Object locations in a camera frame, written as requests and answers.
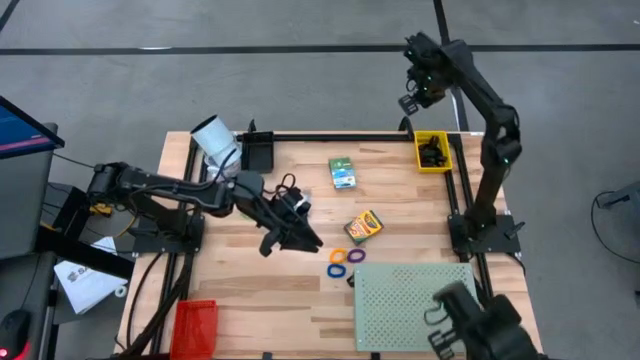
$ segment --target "computer screen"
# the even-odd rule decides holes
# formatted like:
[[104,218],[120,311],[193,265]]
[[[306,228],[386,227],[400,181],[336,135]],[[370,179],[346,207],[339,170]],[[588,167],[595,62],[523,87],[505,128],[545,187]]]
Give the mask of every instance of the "computer screen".
[[63,146],[62,139],[0,96],[0,159]]

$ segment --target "yellow crayon box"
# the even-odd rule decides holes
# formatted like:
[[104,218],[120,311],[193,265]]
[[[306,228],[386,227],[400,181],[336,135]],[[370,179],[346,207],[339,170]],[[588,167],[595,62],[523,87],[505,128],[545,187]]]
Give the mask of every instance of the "yellow crayon box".
[[362,244],[382,229],[384,229],[384,225],[373,210],[363,212],[344,226],[344,230],[356,245]]

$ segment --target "white paper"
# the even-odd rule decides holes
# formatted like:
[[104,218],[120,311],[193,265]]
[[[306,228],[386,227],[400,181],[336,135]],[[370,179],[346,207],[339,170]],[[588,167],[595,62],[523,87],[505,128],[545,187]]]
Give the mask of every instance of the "white paper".
[[[102,238],[92,246],[98,250],[116,254],[112,237]],[[76,314],[84,314],[118,287],[128,282],[125,279],[97,272],[70,261],[63,261],[53,269]]]

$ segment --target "red container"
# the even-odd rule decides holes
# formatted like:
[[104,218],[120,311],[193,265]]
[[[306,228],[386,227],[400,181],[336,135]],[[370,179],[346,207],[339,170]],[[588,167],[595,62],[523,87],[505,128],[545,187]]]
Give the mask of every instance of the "red container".
[[171,360],[209,360],[216,349],[215,300],[180,301],[171,339]]

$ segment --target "orange rubber band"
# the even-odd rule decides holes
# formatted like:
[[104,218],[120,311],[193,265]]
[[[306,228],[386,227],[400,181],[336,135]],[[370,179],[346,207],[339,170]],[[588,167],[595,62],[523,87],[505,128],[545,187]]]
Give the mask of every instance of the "orange rubber band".
[[[335,259],[337,254],[341,254],[342,257],[338,260]],[[345,260],[347,260],[347,249],[334,249],[329,255],[329,261],[332,264],[342,264]]]

